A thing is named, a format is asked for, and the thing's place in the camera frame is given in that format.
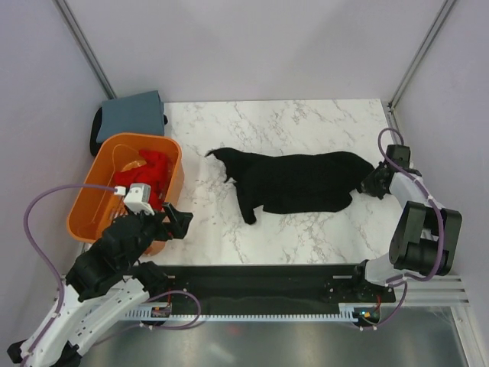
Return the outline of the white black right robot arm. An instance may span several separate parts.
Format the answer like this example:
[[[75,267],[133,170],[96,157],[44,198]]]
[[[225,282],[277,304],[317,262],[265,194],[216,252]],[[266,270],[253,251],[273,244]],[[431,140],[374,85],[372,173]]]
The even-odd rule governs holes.
[[[361,301],[377,293],[377,286],[396,287],[409,279],[426,282],[451,269],[461,231],[462,215],[439,203],[414,170],[398,171],[381,162],[361,183],[361,192],[394,196],[403,207],[385,255],[355,266],[351,295]]]

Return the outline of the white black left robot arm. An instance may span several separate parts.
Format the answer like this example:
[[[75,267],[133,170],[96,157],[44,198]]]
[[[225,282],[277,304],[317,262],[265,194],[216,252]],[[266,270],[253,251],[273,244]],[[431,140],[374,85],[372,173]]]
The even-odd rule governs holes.
[[[7,353],[21,366],[78,366],[96,340],[129,310],[169,291],[163,269],[138,260],[153,241],[183,239],[193,218],[172,204],[155,214],[118,217],[81,254],[62,282],[57,304],[28,339]]]

